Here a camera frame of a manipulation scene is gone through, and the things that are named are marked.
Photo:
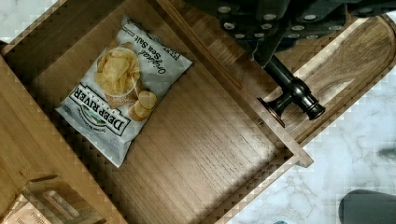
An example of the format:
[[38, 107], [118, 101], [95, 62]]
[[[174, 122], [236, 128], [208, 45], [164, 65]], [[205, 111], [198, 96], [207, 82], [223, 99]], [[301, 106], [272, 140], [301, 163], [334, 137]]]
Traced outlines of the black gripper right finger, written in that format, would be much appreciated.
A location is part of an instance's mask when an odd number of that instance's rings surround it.
[[341, 30], [347, 14], [358, 18], [379, 16], [395, 10], [395, 0], [258, 0], [255, 16], [261, 26], [271, 25], [260, 37], [254, 59], [269, 63], [279, 48], [291, 40], [322, 37]]

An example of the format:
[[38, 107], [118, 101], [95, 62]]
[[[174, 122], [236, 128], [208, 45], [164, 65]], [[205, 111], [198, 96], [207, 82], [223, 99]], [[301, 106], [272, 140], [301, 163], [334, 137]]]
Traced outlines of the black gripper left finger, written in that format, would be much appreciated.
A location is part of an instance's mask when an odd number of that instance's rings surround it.
[[185, 0], [214, 16], [256, 60], [270, 60], [290, 23], [290, 0]]

